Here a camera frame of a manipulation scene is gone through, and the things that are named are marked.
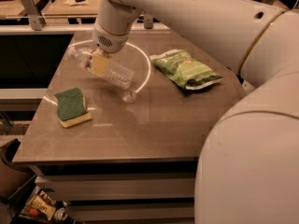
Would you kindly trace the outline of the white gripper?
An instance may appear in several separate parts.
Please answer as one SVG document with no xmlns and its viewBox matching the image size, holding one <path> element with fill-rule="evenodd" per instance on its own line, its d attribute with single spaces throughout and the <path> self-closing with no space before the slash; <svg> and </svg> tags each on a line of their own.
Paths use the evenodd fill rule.
<svg viewBox="0 0 299 224">
<path fill-rule="evenodd" d="M 121 20 L 96 19 L 93 26 L 93 41 L 100 48 L 92 56 L 92 72 L 102 77 L 109 64 L 110 54 L 119 52 L 130 33 L 130 23 Z"/>
</svg>

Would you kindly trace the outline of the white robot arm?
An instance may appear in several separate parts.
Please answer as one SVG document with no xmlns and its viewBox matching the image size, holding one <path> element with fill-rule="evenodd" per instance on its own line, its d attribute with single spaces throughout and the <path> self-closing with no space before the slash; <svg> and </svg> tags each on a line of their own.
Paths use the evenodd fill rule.
<svg viewBox="0 0 299 224">
<path fill-rule="evenodd" d="M 299 224 L 299 15 L 250 0 L 103 0 L 100 33 L 152 15 L 253 91 L 214 125 L 195 178 L 196 224 Z"/>
</svg>

